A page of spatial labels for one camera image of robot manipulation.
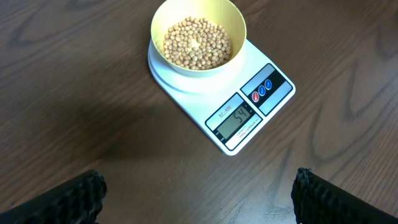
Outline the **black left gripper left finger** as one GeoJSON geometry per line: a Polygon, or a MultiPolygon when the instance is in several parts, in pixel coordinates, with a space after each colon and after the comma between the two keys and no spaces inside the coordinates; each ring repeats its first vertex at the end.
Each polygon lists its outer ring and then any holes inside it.
{"type": "Polygon", "coordinates": [[[96,223],[107,193],[104,177],[88,170],[1,214],[1,223],[96,223]]]}

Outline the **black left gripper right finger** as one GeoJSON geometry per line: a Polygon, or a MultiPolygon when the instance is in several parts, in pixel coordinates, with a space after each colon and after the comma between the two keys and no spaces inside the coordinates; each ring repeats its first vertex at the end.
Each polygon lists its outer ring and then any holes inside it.
{"type": "Polygon", "coordinates": [[[291,198],[295,219],[302,224],[397,224],[397,218],[347,191],[299,168],[291,198]]]}

